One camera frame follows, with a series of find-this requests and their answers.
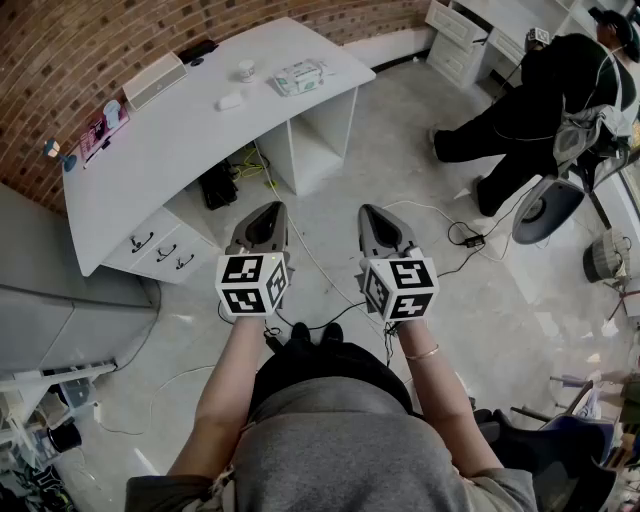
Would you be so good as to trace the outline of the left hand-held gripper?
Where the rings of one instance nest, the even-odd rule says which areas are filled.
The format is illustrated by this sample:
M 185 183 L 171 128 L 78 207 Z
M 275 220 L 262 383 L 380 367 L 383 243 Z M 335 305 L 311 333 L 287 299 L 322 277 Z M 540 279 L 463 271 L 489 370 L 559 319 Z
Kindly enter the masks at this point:
M 236 225 L 216 268 L 215 288 L 228 315 L 269 317 L 282 307 L 292 274 L 287 244 L 283 202 L 267 203 Z

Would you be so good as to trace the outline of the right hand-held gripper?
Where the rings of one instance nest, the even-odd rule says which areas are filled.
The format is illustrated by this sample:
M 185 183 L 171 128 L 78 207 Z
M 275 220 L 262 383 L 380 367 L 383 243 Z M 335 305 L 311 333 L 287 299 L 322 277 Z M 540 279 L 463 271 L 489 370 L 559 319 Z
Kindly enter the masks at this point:
M 439 293 L 431 258 L 414 244 L 411 228 L 373 204 L 358 210 L 359 287 L 369 313 L 383 321 L 408 321 L 426 316 Z

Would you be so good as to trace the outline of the white green wet wipe pack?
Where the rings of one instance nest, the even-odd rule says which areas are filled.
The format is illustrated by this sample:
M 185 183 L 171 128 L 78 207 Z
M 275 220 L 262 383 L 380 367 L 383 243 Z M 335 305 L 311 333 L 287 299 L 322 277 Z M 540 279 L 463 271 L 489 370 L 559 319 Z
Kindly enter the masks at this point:
M 324 60 L 305 59 L 276 72 L 273 81 L 281 95 L 292 97 L 321 87 L 334 74 Z

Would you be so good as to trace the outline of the person's left forearm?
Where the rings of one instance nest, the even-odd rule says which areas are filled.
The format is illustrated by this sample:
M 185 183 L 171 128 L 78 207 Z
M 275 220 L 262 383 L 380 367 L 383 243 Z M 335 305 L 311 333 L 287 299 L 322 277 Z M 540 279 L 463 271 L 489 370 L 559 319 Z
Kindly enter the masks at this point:
M 264 346 L 264 321 L 239 317 L 198 401 L 192 431 L 170 476 L 217 478 L 227 467 L 248 418 Z

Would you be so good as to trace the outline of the white desk drawer unit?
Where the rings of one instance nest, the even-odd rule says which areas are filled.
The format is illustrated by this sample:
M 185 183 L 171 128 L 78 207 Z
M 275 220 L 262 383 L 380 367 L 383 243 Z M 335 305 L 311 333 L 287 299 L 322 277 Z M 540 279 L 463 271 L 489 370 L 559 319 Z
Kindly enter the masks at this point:
M 204 235 L 162 207 L 127 235 L 103 265 L 180 284 L 218 254 Z

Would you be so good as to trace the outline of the person's black trousers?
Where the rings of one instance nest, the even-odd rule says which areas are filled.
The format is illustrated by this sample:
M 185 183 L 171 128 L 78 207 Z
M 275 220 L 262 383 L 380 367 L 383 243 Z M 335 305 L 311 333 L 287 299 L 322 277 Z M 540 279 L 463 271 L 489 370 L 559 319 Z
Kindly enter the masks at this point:
M 405 385 L 364 348 L 292 340 L 258 371 L 248 421 L 279 419 L 353 430 L 412 415 Z

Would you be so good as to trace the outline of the grey swivel chair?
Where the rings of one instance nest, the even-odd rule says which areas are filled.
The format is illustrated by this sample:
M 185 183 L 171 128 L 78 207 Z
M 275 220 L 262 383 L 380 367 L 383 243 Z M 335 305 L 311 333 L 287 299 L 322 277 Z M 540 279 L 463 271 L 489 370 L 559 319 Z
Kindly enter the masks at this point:
M 524 197 L 516 211 L 512 238 L 532 245 L 551 236 L 580 206 L 585 191 L 573 182 L 546 176 Z

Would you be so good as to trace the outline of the white rectangular box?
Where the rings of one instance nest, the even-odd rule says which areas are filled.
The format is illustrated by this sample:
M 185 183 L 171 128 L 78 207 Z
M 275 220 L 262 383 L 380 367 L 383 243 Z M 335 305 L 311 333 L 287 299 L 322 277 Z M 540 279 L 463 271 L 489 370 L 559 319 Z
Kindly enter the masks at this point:
M 138 111 L 186 76 L 184 63 L 175 53 L 169 52 L 141 70 L 122 88 L 130 107 Z

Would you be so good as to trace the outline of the black and white pen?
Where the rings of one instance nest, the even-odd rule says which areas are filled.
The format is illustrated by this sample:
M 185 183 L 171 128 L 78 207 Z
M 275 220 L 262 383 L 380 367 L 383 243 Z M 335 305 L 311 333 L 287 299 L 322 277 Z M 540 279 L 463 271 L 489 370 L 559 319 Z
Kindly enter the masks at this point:
M 109 146 L 111 145 L 111 141 L 107 140 L 103 145 L 101 145 L 92 155 L 90 155 L 83 164 L 83 169 L 87 169 L 91 163 Z

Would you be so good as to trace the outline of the black oblong case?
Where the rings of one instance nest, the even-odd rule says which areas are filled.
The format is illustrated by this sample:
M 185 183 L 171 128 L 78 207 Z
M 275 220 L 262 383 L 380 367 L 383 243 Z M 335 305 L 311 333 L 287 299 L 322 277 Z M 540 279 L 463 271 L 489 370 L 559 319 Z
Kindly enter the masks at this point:
M 218 44 L 213 40 L 204 39 L 194 44 L 193 46 L 182 50 L 178 54 L 178 58 L 182 61 L 183 64 L 188 64 L 198 58 L 203 58 L 205 55 L 213 52 L 217 47 Z

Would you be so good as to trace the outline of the pink box with bottle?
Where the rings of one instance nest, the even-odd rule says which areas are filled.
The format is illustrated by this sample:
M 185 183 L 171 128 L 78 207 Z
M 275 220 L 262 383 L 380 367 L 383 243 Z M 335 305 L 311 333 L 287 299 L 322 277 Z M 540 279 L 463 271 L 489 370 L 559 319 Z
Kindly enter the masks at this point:
M 108 125 L 108 118 L 102 114 L 94 121 L 80 138 L 80 150 L 83 160 L 88 160 L 105 142 L 129 122 L 129 114 L 125 108 L 118 113 L 113 127 Z

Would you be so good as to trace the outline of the white dresser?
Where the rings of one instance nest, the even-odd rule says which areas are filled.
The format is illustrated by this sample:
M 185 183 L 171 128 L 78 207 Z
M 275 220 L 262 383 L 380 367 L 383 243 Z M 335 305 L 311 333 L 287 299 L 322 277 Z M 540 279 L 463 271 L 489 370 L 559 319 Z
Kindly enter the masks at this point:
M 537 17 L 518 0 L 432 0 L 425 22 L 436 31 L 428 63 L 457 87 L 493 72 L 521 83 L 525 36 Z

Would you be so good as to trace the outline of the grey cabinet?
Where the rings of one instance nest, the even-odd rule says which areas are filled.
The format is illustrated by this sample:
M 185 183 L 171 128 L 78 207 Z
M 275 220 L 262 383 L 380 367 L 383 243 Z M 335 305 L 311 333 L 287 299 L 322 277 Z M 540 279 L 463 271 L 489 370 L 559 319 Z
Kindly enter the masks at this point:
M 120 358 L 157 300 L 132 274 L 83 276 L 67 220 L 0 183 L 0 373 Z

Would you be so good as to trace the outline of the grey woven basket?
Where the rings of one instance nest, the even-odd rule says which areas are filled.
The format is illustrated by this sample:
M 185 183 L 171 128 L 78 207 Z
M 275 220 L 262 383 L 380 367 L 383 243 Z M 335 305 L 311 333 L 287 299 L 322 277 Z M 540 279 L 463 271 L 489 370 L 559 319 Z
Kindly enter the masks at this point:
M 583 270 L 587 280 L 625 282 L 631 277 L 631 239 L 615 228 L 607 229 L 584 251 Z

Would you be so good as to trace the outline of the blue chair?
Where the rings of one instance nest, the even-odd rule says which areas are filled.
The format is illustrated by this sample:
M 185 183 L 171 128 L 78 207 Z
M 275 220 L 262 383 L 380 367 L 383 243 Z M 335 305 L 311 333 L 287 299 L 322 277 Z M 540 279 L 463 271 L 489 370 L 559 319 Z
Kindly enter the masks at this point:
M 577 416 L 592 389 L 584 387 L 566 412 L 553 418 L 511 410 L 543 423 L 537 430 L 515 427 L 500 410 L 474 412 L 481 433 L 503 466 L 529 472 L 538 512 L 604 512 L 617 473 L 604 466 L 614 425 Z

